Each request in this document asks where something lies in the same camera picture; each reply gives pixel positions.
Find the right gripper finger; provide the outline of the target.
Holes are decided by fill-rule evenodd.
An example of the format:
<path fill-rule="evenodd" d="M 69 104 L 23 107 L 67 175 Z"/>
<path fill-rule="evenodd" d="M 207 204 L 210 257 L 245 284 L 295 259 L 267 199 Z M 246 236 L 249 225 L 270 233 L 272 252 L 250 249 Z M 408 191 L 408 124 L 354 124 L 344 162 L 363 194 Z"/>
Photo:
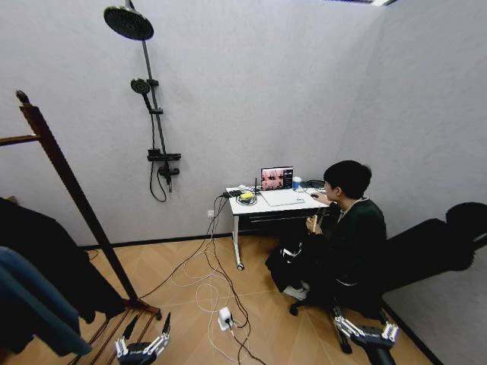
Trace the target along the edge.
<path fill-rule="evenodd" d="M 379 321 L 383 325 L 380 337 L 383 341 L 395 341 L 399 334 L 399 326 L 389 321 L 385 311 L 379 309 Z"/>
<path fill-rule="evenodd" d="M 348 338 L 359 336 L 359 328 L 344 317 L 339 304 L 336 302 L 332 304 L 332 314 L 335 326 L 341 334 Z"/>

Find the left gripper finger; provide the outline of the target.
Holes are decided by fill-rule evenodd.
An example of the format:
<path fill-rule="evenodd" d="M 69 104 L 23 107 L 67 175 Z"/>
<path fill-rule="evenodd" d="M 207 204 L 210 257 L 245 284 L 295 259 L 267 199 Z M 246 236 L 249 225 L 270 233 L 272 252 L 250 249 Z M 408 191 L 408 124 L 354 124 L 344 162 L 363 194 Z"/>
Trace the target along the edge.
<path fill-rule="evenodd" d="M 126 342 L 129 340 L 137 321 L 138 315 L 136 315 L 133 320 L 126 326 L 122 337 L 115 340 L 115 351 L 117 357 L 124 357 L 129 353 L 128 345 Z"/>
<path fill-rule="evenodd" d="M 146 354 L 162 354 L 170 342 L 170 315 L 167 314 L 167 318 L 164 322 L 162 333 L 156 337 L 149 346 L 146 347 Z"/>

